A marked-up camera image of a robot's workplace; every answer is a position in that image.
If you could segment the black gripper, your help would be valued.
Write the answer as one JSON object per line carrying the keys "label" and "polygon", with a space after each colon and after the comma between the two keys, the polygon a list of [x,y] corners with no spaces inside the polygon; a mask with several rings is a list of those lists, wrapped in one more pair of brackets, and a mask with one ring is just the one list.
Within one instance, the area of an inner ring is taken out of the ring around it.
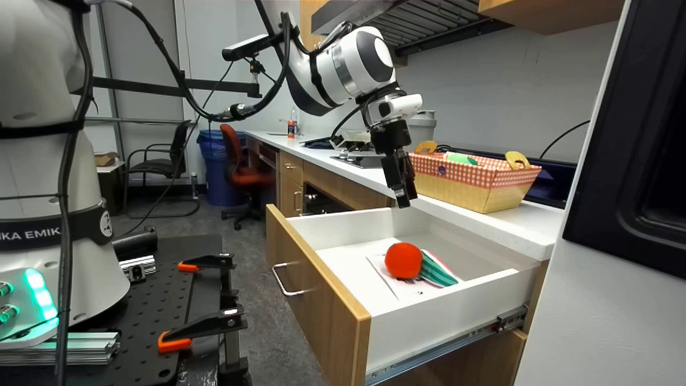
{"label": "black gripper", "polygon": [[382,156],[382,167],[388,189],[394,192],[399,207],[408,207],[416,196],[412,156],[406,152],[412,137],[406,119],[383,122],[371,131],[375,152]]}

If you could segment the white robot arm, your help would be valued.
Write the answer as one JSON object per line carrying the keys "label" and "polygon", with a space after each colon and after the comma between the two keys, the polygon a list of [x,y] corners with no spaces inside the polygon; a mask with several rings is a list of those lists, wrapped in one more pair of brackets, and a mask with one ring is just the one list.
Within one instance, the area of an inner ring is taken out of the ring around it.
{"label": "white robot arm", "polygon": [[413,167],[406,147],[409,146],[408,119],[423,107],[421,94],[406,91],[396,82],[396,69],[382,32],[372,25],[341,22],[317,49],[307,49],[297,25],[288,13],[279,29],[262,17],[266,32],[221,52],[221,58],[236,61],[263,49],[274,49],[280,72],[267,94],[255,104],[233,102],[225,112],[210,114],[198,104],[188,83],[173,60],[167,61],[187,102],[215,122],[244,119],[262,112],[288,83],[292,101],[311,116],[324,116],[348,101],[356,102],[362,122],[371,133],[372,150],[382,156],[386,187],[394,201],[408,207],[418,196]]}

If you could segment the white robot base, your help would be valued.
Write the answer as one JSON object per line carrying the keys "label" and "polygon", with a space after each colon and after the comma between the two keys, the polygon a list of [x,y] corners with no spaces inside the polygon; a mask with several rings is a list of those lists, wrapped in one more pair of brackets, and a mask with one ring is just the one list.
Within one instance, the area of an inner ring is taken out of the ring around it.
{"label": "white robot base", "polygon": [[0,0],[0,350],[36,346],[129,292],[84,133],[87,0]]}

